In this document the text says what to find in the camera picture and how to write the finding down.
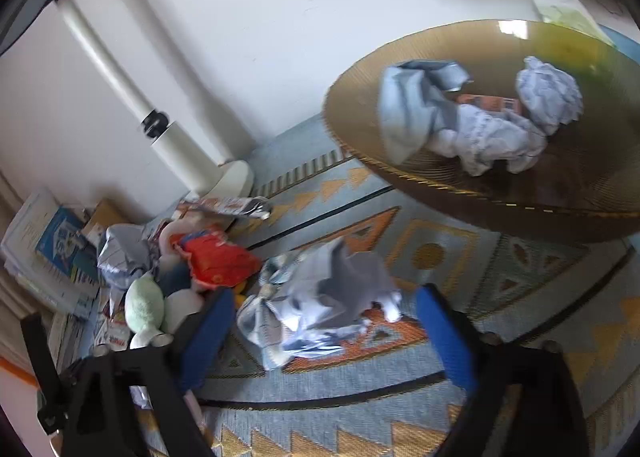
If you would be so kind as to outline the white paper ball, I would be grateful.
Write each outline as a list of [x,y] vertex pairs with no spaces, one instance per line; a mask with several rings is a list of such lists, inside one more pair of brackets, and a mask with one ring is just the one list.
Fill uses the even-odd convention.
[[506,162],[513,174],[536,164],[547,139],[532,121],[513,112],[488,112],[472,105],[457,105],[454,119],[427,139],[426,148],[446,158],[458,158],[471,176]]

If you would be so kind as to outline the stack of books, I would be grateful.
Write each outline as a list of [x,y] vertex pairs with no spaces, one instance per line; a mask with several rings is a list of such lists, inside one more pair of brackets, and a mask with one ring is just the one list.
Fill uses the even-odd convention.
[[33,192],[6,228],[1,239],[1,253],[6,270],[39,304],[66,321],[83,323],[91,317],[99,290],[94,298],[79,292],[36,250],[59,206],[47,189]]

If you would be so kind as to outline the blue cover book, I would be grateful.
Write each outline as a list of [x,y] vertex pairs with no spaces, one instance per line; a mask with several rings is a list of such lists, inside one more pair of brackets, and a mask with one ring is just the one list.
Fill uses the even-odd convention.
[[82,235],[83,228],[84,223],[73,211],[59,206],[36,250],[79,292],[94,298],[99,290],[96,248]]

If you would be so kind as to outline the red snack bag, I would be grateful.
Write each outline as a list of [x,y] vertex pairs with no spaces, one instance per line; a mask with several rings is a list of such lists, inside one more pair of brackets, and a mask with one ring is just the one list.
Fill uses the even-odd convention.
[[238,287],[262,267],[262,261],[232,243],[220,229],[171,235],[169,242],[186,262],[198,289]]

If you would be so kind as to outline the wooden organizer box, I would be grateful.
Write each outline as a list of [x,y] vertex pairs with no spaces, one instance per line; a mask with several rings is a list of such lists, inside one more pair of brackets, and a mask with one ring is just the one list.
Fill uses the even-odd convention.
[[128,218],[120,212],[110,199],[102,199],[94,209],[81,234],[93,247],[99,248],[101,239],[110,226],[128,222]]

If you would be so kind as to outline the brown woven basket bowl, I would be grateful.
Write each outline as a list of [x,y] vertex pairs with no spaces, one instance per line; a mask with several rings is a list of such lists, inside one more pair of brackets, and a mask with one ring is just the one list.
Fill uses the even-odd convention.
[[539,21],[473,20],[364,56],[323,105],[337,142],[412,198],[494,231],[639,229],[639,65]]

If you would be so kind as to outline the white desk lamp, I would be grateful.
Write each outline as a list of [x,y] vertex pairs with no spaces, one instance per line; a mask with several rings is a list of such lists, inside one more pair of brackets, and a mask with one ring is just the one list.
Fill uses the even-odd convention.
[[189,133],[166,113],[157,110],[119,65],[75,0],[55,0],[68,30],[99,74],[142,126],[152,151],[169,171],[198,197],[246,197],[254,183],[247,162],[218,165]]

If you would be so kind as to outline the orange snack packet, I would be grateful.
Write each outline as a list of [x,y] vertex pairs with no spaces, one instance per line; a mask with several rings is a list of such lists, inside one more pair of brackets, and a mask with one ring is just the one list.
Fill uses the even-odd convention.
[[488,96],[477,94],[460,94],[457,97],[458,104],[472,105],[488,112],[513,112],[521,116],[522,106],[518,99],[501,96]]

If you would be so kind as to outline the crumpled paper in bowl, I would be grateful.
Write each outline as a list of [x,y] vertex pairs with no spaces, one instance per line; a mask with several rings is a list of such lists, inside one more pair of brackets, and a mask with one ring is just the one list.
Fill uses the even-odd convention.
[[584,113],[582,92],[568,73],[535,56],[524,58],[515,79],[518,98],[540,131],[554,135],[561,125],[578,121]]

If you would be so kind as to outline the green tissue pack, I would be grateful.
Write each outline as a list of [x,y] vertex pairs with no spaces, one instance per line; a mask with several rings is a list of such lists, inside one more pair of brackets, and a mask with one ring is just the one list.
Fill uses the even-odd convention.
[[546,24],[572,29],[609,46],[614,46],[614,42],[602,31],[581,1],[533,0],[533,3],[537,13]]

